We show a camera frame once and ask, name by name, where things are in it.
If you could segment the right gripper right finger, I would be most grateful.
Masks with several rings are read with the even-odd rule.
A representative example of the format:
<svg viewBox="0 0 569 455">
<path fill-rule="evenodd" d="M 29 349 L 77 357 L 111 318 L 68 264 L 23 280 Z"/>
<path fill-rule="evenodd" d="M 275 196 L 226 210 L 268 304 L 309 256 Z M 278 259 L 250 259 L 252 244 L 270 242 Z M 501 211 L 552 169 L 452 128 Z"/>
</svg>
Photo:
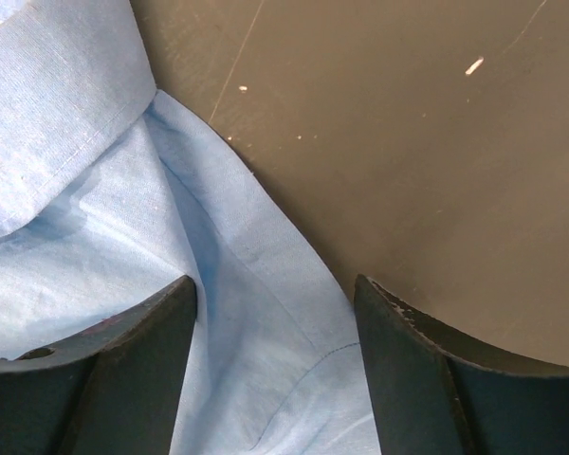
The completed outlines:
<svg viewBox="0 0 569 455">
<path fill-rule="evenodd" d="M 569 454 L 569 367 L 518 355 L 360 275 L 354 310 L 384 454 Z"/>
</svg>

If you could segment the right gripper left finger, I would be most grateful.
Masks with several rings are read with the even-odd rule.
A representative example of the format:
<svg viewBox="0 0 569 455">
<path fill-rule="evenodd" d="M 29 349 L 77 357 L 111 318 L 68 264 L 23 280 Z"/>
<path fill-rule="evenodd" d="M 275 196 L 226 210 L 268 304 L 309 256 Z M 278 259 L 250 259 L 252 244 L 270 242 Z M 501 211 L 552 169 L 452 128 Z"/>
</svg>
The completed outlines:
<svg viewBox="0 0 569 455">
<path fill-rule="evenodd" d="M 182 277 L 140 304 L 0 358 L 0 454 L 167 454 L 195 323 Z"/>
</svg>

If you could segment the light blue shirt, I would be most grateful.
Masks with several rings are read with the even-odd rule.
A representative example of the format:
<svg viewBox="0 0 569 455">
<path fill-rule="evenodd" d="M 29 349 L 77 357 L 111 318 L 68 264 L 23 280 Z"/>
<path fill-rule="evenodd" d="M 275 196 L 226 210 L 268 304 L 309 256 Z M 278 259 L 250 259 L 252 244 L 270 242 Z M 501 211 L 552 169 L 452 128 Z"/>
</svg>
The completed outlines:
<svg viewBox="0 0 569 455">
<path fill-rule="evenodd" d="M 0 1 L 0 356 L 187 276 L 173 454 L 376 454 L 349 301 L 230 146 L 157 89 L 126 1 Z"/>
</svg>

